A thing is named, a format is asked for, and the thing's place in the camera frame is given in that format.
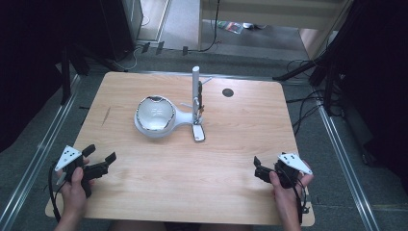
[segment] gray floor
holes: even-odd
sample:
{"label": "gray floor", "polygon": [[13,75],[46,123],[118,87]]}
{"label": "gray floor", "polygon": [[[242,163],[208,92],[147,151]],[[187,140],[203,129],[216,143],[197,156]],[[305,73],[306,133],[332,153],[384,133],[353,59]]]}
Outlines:
{"label": "gray floor", "polygon": [[[203,47],[212,41],[212,31],[203,36]],[[296,29],[267,27],[263,31],[243,31],[235,35],[218,31],[217,46],[206,53],[190,52],[183,56],[181,51],[165,50],[155,55],[155,48],[147,53],[136,52],[138,64],[131,72],[164,71],[191,72],[191,68],[200,65],[203,74],[216,77],[234,77],[242,79],[271,81],[272,76],[279,76],[288,71],[292,60],[307,59],[301,46]],[[49,230],[56,222],[44,214],[48,201],[46,176],[52,160],[61,155],[64,147],[72,145],[86,118],[104,74],[105,67],[89,61],[89,76],[81,76],[77,95],[58,136],[53,141],[48,157],[36,177],[33,187],[15,219],[12,230]],[[128,57],[120,64],[132,66],[134,58]],[[292,63],[292,69],[300,63]],[[307,75],[302,74],[283,83],[287,100],[304,98],[312,88],[307,84]],[[31,121],[18,141],[9,149],[0,153],[0,208],[6,205],[14,189],[23,177],[25,169],[33,159],[55,114],[60,109],[61,92],[46,103],[44,108]],[[304,112],[315,107],[316,101],[307,101]],[[288,104],[292,122],[297,121],[299,103]],[[380,230],[406,230],[408,225],[408,198],[399,185],[398,179],[385,168],[367,167],[362,163],[361,152],[350,135],[349,128],[340,117],[333,117],[337,132],[343,142],[347,157],[353,166],[368,202],[373,209]],[[361,219],[355,198],[352,195],[344,170],[340,165],[338,154],[328,136],[326,124],[319,112],[314,113],[302,122],[296,136],[298,150],[313,168],[316,178],[309,187],[315,210],[316,223],[304,230],[366,230]],[[109,220],[85,219],[81,230],[106,230]],[[255,226],[254,230],[281,230],[279,226]]]}

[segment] white bowl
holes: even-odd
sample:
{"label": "white bowl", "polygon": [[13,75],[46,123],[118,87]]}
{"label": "white bowl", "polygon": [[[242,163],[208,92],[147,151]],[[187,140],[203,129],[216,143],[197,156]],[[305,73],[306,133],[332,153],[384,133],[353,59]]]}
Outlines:
{"label": "white bowl", "polygon": [[151,137],[170,131],[173,128],[175,116],[176,110],[173,104],[160,95],[151,95],[143,99],[135,115],[138,129]]}

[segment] hand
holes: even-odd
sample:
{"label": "hand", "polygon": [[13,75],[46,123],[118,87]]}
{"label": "hand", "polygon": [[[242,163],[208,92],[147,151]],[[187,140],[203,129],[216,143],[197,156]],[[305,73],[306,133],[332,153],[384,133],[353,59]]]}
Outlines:
{"label": "hand", "polygon": [[[313,175],[305,174],[302,176],[299,174],[300,182],[304,187],[307,187],[313,179]],[[276,172],[271,171],[269,174],[270,183],[273,185],[272,194],[276,201],[276,209],[279,217],[282,221],[284,230],[300,230],[299,218],[297,214],[296,195],[292,188],[284,189],[279,181],[279,177]],[[301,197],[302,188],[299,184],[296,184],[296,190]]]}
{"label": "hand", "polygon": [[[84,159],[84,164],[87,163],[89,163],[89,160]],[[83,177],[84,171],[77,167],[72,173],[71,182],[65,182],[61,188],[64,211],[55,230],[78,230],[78,225],[87,210],[87,197],[81,186]]]}

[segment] white triangular marker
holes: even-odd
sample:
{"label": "white triangular marker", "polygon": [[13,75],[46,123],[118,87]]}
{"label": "white triangular marker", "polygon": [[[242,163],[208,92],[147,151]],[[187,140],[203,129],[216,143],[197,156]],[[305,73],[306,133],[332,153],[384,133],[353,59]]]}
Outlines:
{"label": "white triangular marker", "polygon": [[63,169],[63,167],[69,165],[69,163],[73,162],[81,155],[82,155],[81,151],[78,151],[77,149],[67,145],[64,149],[63,154],[61,155],[60,160],[57,162],[57,165],[55,166],[55,171]]}
{"label": "white triangular marker", "polygon": [[302,171],[305,174],[313,174],[313,172],[305,165],[302,160],[300,160],[299,156],[297,156],[296,154],[281,154],[278,158],[289,167],[293,167],[294,169]]}

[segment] human hand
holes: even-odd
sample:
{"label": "human hand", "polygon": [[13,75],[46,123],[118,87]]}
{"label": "human hand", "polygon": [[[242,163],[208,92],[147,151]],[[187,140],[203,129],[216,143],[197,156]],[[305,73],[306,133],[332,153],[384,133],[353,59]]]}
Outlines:
{"label": "human hand", "polygon": [[[297,213],[297,201],[296,194],[292,188],[284,189],[279,181],[279,177],[276,172],[271,171],[269,173],[270,183],[273,185],[272,194],[276,201],[276,209],[279,217],[282,221],[284,230],[300,230],[299,218]],[[314,175],[299,173],[299,180],[303,187],[307,187],[313,180]],[[302,187],[300,184],[296,184],[296,190],[299,196],[302,193]]]}
{"label": "human hand", "polygon": [[[84,165],[88,163],[89,160],[84,159]],[[87,197],[81,185],[83,177],[84,171],[77,167],[72,173],[71,182],[65,182],[61,188],[64,211],[55,230],[78,230],[78,225],[87,210]]]}

